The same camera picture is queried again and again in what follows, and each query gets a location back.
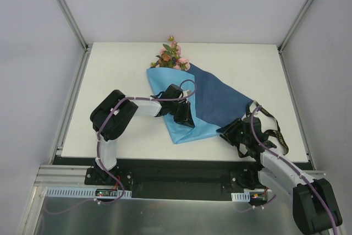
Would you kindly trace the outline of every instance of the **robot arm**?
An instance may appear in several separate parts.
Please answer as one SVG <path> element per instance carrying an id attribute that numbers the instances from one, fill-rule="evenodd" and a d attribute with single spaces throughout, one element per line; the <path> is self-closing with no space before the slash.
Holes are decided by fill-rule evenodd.
<path id="1" fill-rule="evenodd" d="M 193 93 L 189 90 L 183 91 L 181 87 L 172 84 L 166 91 L 160 92 L 157 96 L 151 96 L 150 98 L 137 97 L 130 101 L 121 91 L 112 91 L 90 116 L 93 129 L 97 133 L 101 130 L 100 156 L 95 159 L 96 165 L 102 170 L 101 175 L 105 174 L 105 169 L 110 171 L 116 166 L 118 138 L 133 117 L 161 117 L 171 114 L 174 116 L 176 123 L 194 128 L 190 103 L 186 100 Z"/>
<path id="2" fill-rule="evenodd" d="M 314 179 L 283 157 L 261 131 L 261 122 L 254 117 L 258 108 L 251 117 L 237 119 L 218 130 L 221 138 L 231 145 L 245 145 L 246 154 L 256 160 L 255 166 L 238 175 L 236 182 L 249 189 L 258 185 L 270 188 L 292 208 L 295 223 L 303 234 L 335 228 L 333 223 L 340 226 L 342 218 L 330 183 L 326 179 Z"/>
<path id="3" fill-rule="evenodd" d="M 314 179 L 290 161 L 291 166 L 288 166 L 268 151 L 262 152 L 260 159 L 263 169 L 258 172 L 259 182 L 269 187 L 292 208 L 295 223 L 303 234 L 325 231 L 332 228 L 332 223 L 322 204 L 301 176 L 304 176 L 323 198 L 336 226 L 342 224 L 333 189 L 326 179 Z"/>

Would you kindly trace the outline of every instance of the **purple cable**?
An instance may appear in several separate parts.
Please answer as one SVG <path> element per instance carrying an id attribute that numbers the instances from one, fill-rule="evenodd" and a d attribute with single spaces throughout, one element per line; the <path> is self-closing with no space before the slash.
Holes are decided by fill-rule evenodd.
<path id="1" fill-rule="evenodd" d="M 114 114 L 114 112 L 119 108 L 119 106 L 126 100 L 148 100 L 148 101 L 180 101 L 180 100 L 184 100 L 184 99 L 188 99 L 189 97 L 191 97 L 192 95 L 194 95 L 194 93 L 196 93 L 196 90 L 197 90 L 197 85 L 196 83 L 191 80 L 191 79 L 186 79 L 184 81 L 181 82 L 180 84 L 180 87 L 185 83 L 185 82 L 192 82 L 194 84 L 194 90 L 191 94 L 189 94 L 188 96 L 184 96 L 184 97 L 180 97 L 178 99 L 152 99 L 150 97 L 124 97 L 123 99 L 121 99 L 117 104 L 116 106 L 110 111 L 109 115 L 106 117 L 106 119 L 104 120 L 103 124 L 101 125 L 98 133 L 97 133 L 97 138 L 98 138 L 98 143 L 97 143 L 97 158 L 98 158 L 98 161 L 99 161 L 99 165 L 101 168 L 103 168 L 103 170 L 110 176 L 112 177 L 118 184 L 119 186 L 122 188 L 122 193 L 119 197 L 115 198 L 114 200 L 112 201 L 109 201 L 109 202 L 104 202 L 104 201 L 100 201 L 101 204 L 112 204 L 112 203 L 115 203 L 116 201 L 120 200 L 124 194 L 125 194 L 125 188 L 124 186 L 122 185 L 121 181 L 115 177 L 113 174 L 111 174 L 108 169 L 106 169 L 106 167 L 104 166 L 104 164 L 101 162 L 101 159 L 100 159 L 100 147 L 101 147 L 101 132 L 103 131 L 104 127 L 106 126 L 106 124 L 108 123 L 109 119 L 112 117 L 112 115 Z M 65 209 L 65 210 L 62 210 L 62 211 L 58 211 L 58 212 L 50 212 L 47 210 L 46 208 L 46 203 L 47 201 L 44 202 L 44 205 L 43 205 L 43 210 L 45 211 L 45 213 L 49 214 L 49 215 L 60 215 L 60 214 L 63 214 L 63 213 L 66 213 L 68 211 L 71 211 L 72 209 L 88 202 L 88 201 L 94 201 L 94 199 L 85 199 L 77 204 L 75 204 L 74 206 L 72 207 L 69 207 L 68 209 Z"/>
<path id="2" fill-rule="evenodd" d="M 266 206 L 268 206 L 269 204 L 271 204 L 274 200 L 276 199 L 276 195 L 274 195 L 273 197 L 272 197 L 272 199 L 270 199 L 268 202 L 266 202 L 264 205 L 263 205 L 263 207 L 261 207 L 261 206 L 255 206 L 255 207 L 249 207 L 249 208 L 247 208 L 247 209 L 245 209 L 245 210 L 238 210 L 238 209 L 236 209 L 235 208 L 235 211 L 237 211 L 238 213 L 246 213 L 246 212 L 249 212 L 249 211 L 251 211 L 251 210 L 253 210 L 253 209 L 264 209 Z"/>
<path id="3" fill-rule="evenodd" d="M 284 163 L 286 163 L 296 174 L 298 174 L 300 176 L 300 178 L 303 179 L 303 181 L 309 186 L 309 188 L 313 191 L 313 193 L 315 194 L 315 196 L 317 197 L 317 199 L 320 201 L 320 203 L 322 204 L 322 206 L 324 207 L 326 213 L 329 216 L 329 219 L 331 221 L 332 224 L 332 229 L 334 232 L 334 235 L 338 235 L 337 232 L 337 227 L 335 224 L 335 220 L 334 217 L 332 216 L 329 207 L 327 206 L 327 204 L 325 203 L 325 201 L 323 200 L 323 198 L 319 195 L 319 193 L 317 192 L 317 190 L 315 190 L 315 188 L 313 187 L 313 185 L 308 181 L 308 179 L 305 176 L 301 176 L 300 171 L 294 166 L 292 165 L 287 159 L 285 159 L 283 156 L 279 156 L 276 152 L 272 151 L 271 149 L 269 149 L 268 147 L 266 147 L 262 142 L 260 142 L 260 140 L 258 139 L 257 135 L 255 134 L 254 131 L 254 125 L 253 125 L 253 119 L 254 119 L 254 113 L 256 113 L 257 111 L 259 111 L 262 108 L 262 106 L 257 106 L 251 115 L 251 130 L 253 133 L 253 136 L 255 138 L 255 140 L 259 143 L 259 145 L 261 147 L 263 147 L 266 151 L 270 152 L 270 154 L 274 155 L 275 157 L 277 157 L 278 159 L 282 160 Z"/>

